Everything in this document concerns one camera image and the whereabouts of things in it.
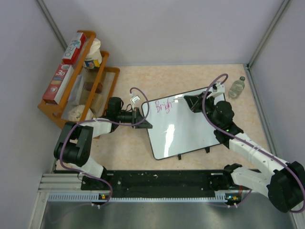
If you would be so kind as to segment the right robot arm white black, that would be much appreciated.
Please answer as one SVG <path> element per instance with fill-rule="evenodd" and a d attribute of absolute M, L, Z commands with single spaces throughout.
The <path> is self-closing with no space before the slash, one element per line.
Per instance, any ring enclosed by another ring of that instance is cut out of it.
<path fill-rule="evenodd" d="M 305 202 L 305 169 L 298 162 L 288 163 L 255 144 L 234 122 L 232 106 L 227 101 L 215 101 L 212 92 L 186 95 L 184 100 L 194 113 L 203 113 L 215 128 L 219 143 L 239 153 L 256 166 L 257 172 L 240 164 L 227 165 L 222 177 L 223 185 L 232 189 L 247 187 L 267 197 L 281 212 L 296 212 L 298 204 Z"/>

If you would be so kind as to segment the white whiteboard black frame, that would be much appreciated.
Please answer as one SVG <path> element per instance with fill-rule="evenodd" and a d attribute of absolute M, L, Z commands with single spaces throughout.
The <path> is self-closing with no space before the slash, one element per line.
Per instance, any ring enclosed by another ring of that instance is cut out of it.
<path fill-rule="evenodd" d="M 215 129 L 201 112 L 193 113 L 185 100 L 174 101 L 174 98 L 204 91 L 206 88 L 200 88 L 142 103 L 142 112 L 148 113 L 146 120 L 153 125 L 147 131 L 156 160 L 220 144 L 214 135 Z"/>

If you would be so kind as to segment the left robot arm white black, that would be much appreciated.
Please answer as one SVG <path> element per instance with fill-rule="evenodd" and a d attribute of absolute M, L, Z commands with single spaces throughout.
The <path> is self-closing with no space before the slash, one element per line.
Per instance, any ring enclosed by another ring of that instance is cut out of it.
<path fill-rule="evenodd" d="M 131 109 L 123 109 L 123 101 L 119 97 L 108 100 L 105 114 L 97 119 L 83 121 L 80 124 L 66 122 L 54 149 L 54 157 L 72 166 L 78 172 L 92 176 L 91 183 L 97 189 L 103 189 L 108 184 L 104 174 L 105 168 L 91 156 L 92 139 L 103 134 L 114 132 L 118 126 L 130 126 L 135 129 L 151 129 L 153 127 L 135 105 L 139 96 L 130 99 Z"/>

